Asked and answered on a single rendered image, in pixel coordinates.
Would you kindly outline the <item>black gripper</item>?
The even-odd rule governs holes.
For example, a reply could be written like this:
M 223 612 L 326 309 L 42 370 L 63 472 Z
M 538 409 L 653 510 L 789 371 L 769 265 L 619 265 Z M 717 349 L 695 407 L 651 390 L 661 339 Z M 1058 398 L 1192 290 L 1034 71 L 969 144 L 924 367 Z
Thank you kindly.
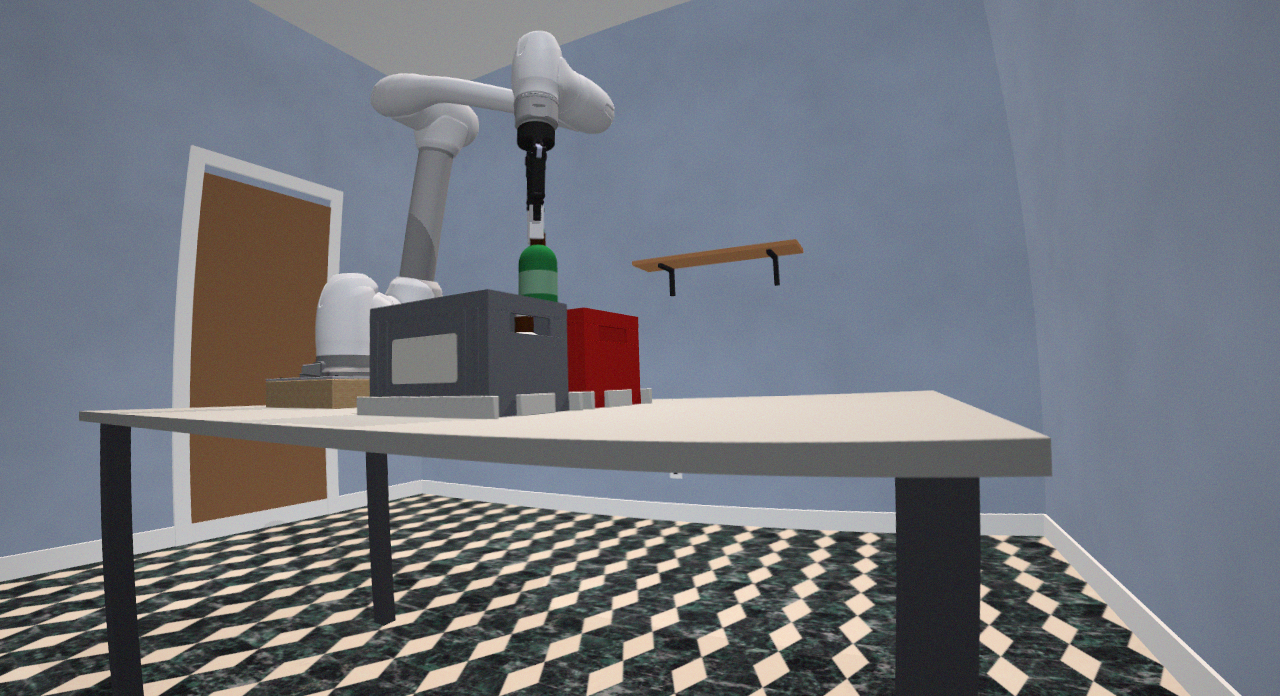
M 526 152 L 526 203 L 530 203 L 527 205 L 527 244 L 530 244 L 530 239 L 544 239 L 545 159 L 547 152 L 556 145 L 556 128 L 545 122 L 525 122 L 517 128 L 517 145 Z

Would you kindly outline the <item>white bottle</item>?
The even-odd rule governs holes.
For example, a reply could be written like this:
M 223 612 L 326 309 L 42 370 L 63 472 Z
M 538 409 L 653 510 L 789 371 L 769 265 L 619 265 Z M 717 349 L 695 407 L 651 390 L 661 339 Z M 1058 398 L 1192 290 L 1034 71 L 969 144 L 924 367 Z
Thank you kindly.
M 517 316 L 515 317 L 515 333 L 534 333 L 534 319 L 531 316 Z

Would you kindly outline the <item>green bottle with light green label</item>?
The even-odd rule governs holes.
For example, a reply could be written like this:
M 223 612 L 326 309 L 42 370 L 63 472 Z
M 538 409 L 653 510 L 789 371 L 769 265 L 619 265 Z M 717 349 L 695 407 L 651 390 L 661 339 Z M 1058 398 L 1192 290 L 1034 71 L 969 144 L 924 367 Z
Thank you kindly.
M 557 258 L 544 239 L 530 239 L 518 257 L 518 296 L 558 301 Z

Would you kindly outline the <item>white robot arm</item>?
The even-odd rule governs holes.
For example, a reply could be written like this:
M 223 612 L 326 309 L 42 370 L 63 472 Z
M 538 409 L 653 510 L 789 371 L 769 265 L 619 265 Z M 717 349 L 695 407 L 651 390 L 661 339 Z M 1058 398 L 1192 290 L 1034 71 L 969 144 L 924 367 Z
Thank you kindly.
M 332 276 L 317 301 L 316 362 L 300 365 L 300 377 L 370 377 L 370 308 L 442 298 L 434 280 L 451 168 L 479 130 L 468 105 L 515 113 L 515 128 L 545 122 L 553 128 L 602 134 L 614 119 L 609 96 L 571 70 L 550 32 L 532 31 L 518 38 L 511 84 L 512 90 L 506 90 L 463 78 L 396 73 L 372 87 L 375 111 L 413 128 L 419 148 L 401 275 L 389 283 L 385 296 L 366 275 Z

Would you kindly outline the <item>red divided crate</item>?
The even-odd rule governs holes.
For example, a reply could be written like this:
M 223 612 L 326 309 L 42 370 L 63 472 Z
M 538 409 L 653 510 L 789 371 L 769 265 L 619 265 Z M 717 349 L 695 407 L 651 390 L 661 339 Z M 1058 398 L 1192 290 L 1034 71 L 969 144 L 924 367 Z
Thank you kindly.
M 604 391 L 632 389 L 632 406 L 641 404 L 637 317 L 567 310 L 567 349 L 570 391 L 595 391 L 603 408 Z

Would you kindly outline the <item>dark grey crate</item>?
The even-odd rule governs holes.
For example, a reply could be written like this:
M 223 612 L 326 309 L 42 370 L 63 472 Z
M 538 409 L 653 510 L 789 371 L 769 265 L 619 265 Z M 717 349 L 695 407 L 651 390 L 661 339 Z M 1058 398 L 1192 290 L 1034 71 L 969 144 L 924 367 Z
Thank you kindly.
M 515 333 L 515 317 L 534 333 Z M 567 304 L 500 290 L 380 307 L 370 322 L 370 397 L 499 397 L 556 391 L 570 412 Z

